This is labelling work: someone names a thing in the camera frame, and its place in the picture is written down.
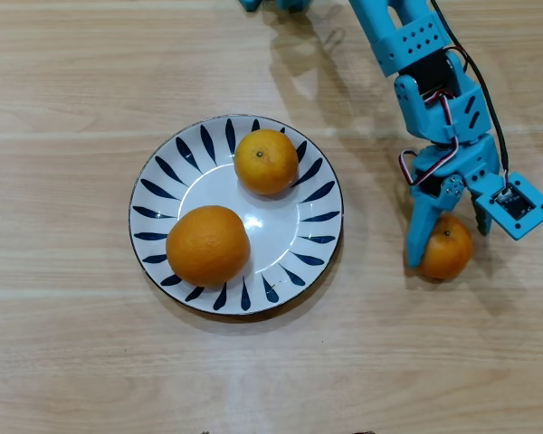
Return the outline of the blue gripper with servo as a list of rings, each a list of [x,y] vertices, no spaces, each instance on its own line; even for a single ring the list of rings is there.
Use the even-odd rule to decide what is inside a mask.
[[[500,191],[500,160],[492,135],[485,134],[473,144],[459,144],[457,153],[449,161],[410,189],[414,204],[406,239],[409,267],[420,266],[438,219],[443,212],[453,211],[467,188],[471,191],[477,229],[482,236],[487,236],[492,219],[478,199]]]

